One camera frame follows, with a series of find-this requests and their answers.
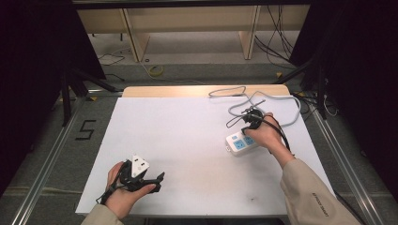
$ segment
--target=beige sleeve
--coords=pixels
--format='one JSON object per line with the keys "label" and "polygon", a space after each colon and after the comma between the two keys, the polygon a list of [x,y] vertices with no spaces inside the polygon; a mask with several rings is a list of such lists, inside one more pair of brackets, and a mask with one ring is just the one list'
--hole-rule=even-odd
{"label": "beige sleeve", "polygon": [[96,204],[82,225],[123,225],[117,216],[103,204]]}
{"label": "beige sleeve", "polygon": [[284,166],[281,187],[292,224],[359,224],[300,159]]}

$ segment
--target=floor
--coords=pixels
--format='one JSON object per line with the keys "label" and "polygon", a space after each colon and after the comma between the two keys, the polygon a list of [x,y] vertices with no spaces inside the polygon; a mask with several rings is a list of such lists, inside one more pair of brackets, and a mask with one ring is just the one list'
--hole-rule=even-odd
{"label": "floor", "polygon": [[[286,32],[292,45],[298,34],[298,32]],[[271,35],[271,32],[258,34],[259,38],[265,42],[268,42]],[[236,32],[153,34],[141,64],[132,60],[130,44],[126,37],[122,41],[119,34],[98,34],[94,37],[89,35],[89,37],[105,73],[108,74],[108,83],[113,85],[128,86],[136,83],[176,85],[176,82],[180,80],[185,81],[179,82],[180,84],[195,83],[192,80],[209,84],[258,83],[259,81],[267,83],[276,80],[279,72],[288,73],[291,67],[279,58],[269,56],[268,59],[258,46],[254,46],[251,60],[243,59]],[[276,52],[284,54],[279,39],[274,38],[269,46]],[[153,66],[165,68],[162,75],[166,78],[165,80],[148,79],[143,67]],[[261,78],[255,76],[256,73],[260,73],[259,71],[262,73]],[[219,76],[220,79],[214,80],[215,76]],[[288,82],[287,86],[291,92],[299,91],[299,79],[300,77],[297,77]],[[87,86],[91,90],[100,89],[91,83]],[[43,174],[42,165],[50,165],[50,168],[45,175],[42,187],[38,189],[37,198],[31,199],[33,203],[31,211],[28,211],[26,217],[23,218],[26,224],[79,224],[83,221],[84,217],[76,215],[74,209],[80,200],[86,178],[98,153],[118,97],[107,92],[92,92],[89,96],[91,98],[76,99],[74,102],[74,109],[79,109],[79,111],[75,112],[76,118],[70,127],[60,126],[62,102],[57,101],[54,104],[54,110],[35,143],[35,151],[26,157],[8,190],[0,199],[2,218],[0,224],[12,223],[21,212],[20,207],[26,201],[26,194],[32,191],[38,182],[38,174]],[[372,165],[360,153],[360,147],[350,132],[344,116],[330,114],[328,120],[323,121],[317,117],[314,108],[309,107],[307,112],[302,112],[302,117],[305,119],[307,129],[333,188],[347,201],[343,204],[351,205],[366,221],[366,224],[398,224],[398,204],[384,187]],[[76,141],[82,135],[80,132],[82,123],[87,120],[96,121],[92,124],[87,123],[87,128],[92,126],[95,129],[93,136],[87,142]],[[60,140],[60,134],[65,134],[66,138]],[[51,163],[46,158],[52,156],[56,148],[59,148],[60,152],[54,154],[54,161]],[[352,171],[342,170],[340,160],[336,160],[342,152]],[[360,193],[353,191],[352,185],[356,182],[360,182]],[[367,201],[370,204],[359,203],[364,197],[370,199]],[[145,218],[128,217],[124,222],[141,225],[151,221]]]}

